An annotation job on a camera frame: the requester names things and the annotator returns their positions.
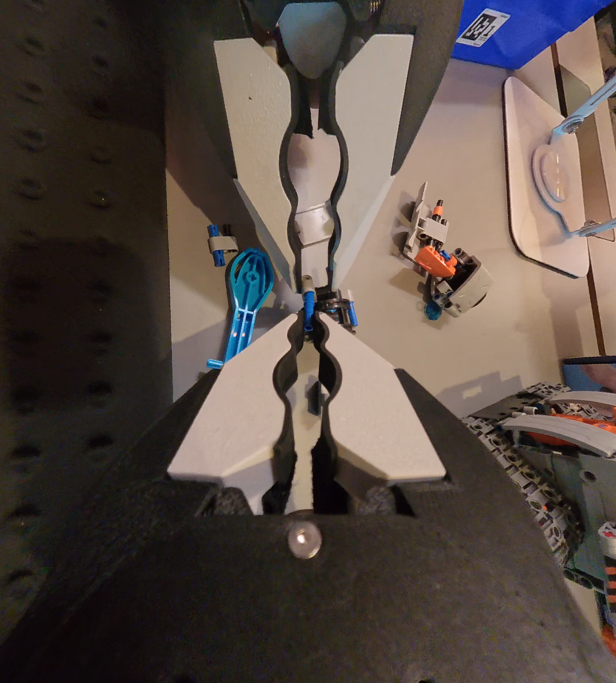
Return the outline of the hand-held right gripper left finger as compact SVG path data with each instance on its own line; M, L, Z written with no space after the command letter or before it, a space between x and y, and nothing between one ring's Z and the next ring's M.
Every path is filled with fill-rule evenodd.
M168 467L170 477L244 492L273 486L273 450L285 419L273 373L291 350L289 329L298 320L292 313L224 364Z

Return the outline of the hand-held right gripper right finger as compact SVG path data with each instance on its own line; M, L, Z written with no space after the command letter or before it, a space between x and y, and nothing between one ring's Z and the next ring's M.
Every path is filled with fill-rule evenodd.
M442 480L447 474L395 368L326 315L317 316L322 434L347 492Z

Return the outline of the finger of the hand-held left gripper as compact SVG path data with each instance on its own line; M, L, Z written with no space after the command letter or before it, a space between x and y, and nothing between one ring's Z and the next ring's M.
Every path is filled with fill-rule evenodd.
M296 291L296 256L289 240L293 206L280 173L280 150L292 115L289 77L253 38L216 40L214 53L235 185L274 268Z
M338 76L335 121L346 164L332 201L338 244L332 285L340 286L354 264L395 178L392 170L414 36L372 36Z

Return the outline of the black wheel hub assembly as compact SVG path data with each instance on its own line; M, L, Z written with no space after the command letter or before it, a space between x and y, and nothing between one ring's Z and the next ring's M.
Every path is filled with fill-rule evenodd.
M310 275L302 276L301 286L305 339L312 339L313 337L316 311L330 317L350 333L355 333L358 320L350 291L347 291L346 295L342 295L339 289L332 289L329 285L316 286Z

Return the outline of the light grey connector piece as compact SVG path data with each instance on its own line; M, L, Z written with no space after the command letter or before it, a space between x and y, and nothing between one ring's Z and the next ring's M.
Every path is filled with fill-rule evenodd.
M298 212L294 225L301 243L301 275L310 276L315 287L328 286L329 245L335 228L330 200Z

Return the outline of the blue plastic storage bin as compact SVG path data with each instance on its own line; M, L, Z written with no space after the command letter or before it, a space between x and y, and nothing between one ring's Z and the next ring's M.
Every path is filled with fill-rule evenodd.
M517 70L610 1L465 1L451 57Z

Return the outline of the small grey blue pin connector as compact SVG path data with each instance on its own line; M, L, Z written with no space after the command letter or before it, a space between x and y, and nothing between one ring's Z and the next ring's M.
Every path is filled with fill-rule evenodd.
M210 224L207 227L208 247L216 268L226 266L226 259L238 253L236 238L232 235L231 224Z

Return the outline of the blue plastic separator tool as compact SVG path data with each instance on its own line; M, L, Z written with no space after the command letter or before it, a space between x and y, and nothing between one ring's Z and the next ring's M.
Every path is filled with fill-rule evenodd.
M268 255L249 248L239 253L227 273L230 320L225 355L208 359L207 368L220 370L252 342L257 314L274 286L274 269Z

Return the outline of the dark grey orange block assembly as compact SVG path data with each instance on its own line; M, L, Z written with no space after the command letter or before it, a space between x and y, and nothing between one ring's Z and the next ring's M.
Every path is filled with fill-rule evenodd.
M481 303L493 284L485 266L462 249L448 253L424 246L414 262L426 273L424 314L430 321L444 313L459 318Z

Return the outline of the white desk stand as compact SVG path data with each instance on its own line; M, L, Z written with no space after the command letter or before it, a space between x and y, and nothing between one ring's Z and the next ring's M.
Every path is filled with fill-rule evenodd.
M616 94L616 75L569 116L557 113L515 76L502 87L509 229L530 261L571 278L590 267L586 239L616 228L585 220L576 132Z

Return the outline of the grey orange tracked toy robot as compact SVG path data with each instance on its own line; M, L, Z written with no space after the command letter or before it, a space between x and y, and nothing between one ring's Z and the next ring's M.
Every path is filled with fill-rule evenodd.
M539 383L462 418L517 485L616 657L616 394Z

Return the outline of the black dimpled mat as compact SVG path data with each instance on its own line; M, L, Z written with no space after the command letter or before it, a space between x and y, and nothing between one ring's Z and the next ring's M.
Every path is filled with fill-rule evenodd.
M172 390L155 1L0 1L0 644Z

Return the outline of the blue robot kit box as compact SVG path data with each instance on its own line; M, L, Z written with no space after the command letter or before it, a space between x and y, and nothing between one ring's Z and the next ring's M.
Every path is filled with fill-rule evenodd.
M564 359L561 372L564 384L573 391L616 394L616 355Z

